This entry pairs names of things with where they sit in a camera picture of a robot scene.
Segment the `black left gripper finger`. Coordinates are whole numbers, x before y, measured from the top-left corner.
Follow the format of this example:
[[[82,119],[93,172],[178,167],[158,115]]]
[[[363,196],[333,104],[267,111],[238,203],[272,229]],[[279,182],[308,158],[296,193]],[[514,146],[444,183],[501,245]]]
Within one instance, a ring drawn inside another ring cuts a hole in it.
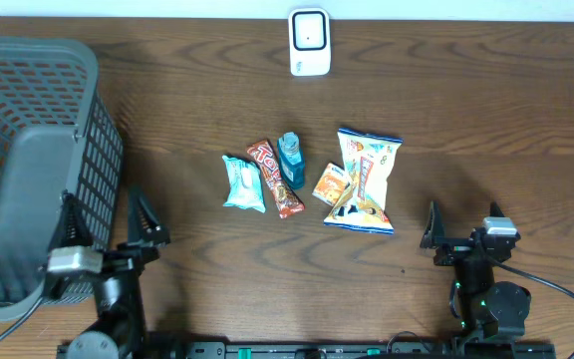
[[[80,201],[67,191],[57,225],[57,247],[92,246],[93,237],[87,228]]]
[[[141,189],[133,186],[129,191],[127,245],[161,247],[168,244],[168,228],[160,222]]]

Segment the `yellow white snack bag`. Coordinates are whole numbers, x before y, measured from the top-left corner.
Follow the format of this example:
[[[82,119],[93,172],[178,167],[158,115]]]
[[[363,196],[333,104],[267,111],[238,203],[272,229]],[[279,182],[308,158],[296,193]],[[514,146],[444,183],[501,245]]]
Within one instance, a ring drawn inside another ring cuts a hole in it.
[[[401,138],[341,128],[337,132],[344,172],[349,178],[323,223],[352,231],[392,235],[386,214],[388,178]]]

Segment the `teal wet wipes pack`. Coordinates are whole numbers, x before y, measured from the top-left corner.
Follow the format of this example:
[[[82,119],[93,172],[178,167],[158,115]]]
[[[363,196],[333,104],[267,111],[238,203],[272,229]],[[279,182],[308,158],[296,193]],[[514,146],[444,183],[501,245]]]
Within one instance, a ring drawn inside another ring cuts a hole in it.
[[[264,203],[260,170],[248,161],[222,156],[226,166],[230,191],[224,207],[255,209],[261,213],[266,211]]]

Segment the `orange tissue pack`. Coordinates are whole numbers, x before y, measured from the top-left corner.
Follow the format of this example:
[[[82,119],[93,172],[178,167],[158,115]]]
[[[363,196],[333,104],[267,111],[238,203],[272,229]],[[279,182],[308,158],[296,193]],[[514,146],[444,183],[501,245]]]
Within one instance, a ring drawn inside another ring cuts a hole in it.
[[[342,168],[333,163],[328,163],[314,186],[312,195],[327,205],[333,206],[339,200],[349,182],[350,178]]]

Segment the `red Top chocolate bar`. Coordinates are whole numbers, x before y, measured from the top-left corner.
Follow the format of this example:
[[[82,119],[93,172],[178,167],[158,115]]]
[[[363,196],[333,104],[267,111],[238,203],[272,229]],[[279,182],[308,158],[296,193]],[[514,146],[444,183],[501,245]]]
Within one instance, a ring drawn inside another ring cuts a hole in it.
[[[250,145],[246,151],[259,166],[273,195],[280,218],[287,218],[304,211],[304,203],[281,176],[278,160],[269,142],[260,141]]]

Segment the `blue mouthwash bottle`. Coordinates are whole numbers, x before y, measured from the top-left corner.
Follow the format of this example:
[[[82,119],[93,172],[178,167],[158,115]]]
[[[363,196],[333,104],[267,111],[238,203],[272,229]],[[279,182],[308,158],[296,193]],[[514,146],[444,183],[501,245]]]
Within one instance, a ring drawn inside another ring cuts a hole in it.
[[[299,137],[293,132],[285,133],[278,139],[278,154],[283,179],[292,189],[301,188],[305,182],[305,160]]]

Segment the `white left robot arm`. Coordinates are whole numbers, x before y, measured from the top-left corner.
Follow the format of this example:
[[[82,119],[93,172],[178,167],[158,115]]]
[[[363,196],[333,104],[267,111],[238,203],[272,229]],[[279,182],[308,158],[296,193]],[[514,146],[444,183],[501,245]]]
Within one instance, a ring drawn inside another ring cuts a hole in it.
[[[57,349],[59,358],[141,358],[146,349],[140,276],[147,263],[159,259],[170,243],[144,193],[130,190],[128,239],[115,249],[96,249],[87,228],[83,204],[69,192],[49,245],[44,299],[58,300],[74,284],[90,284],[97,321]]]

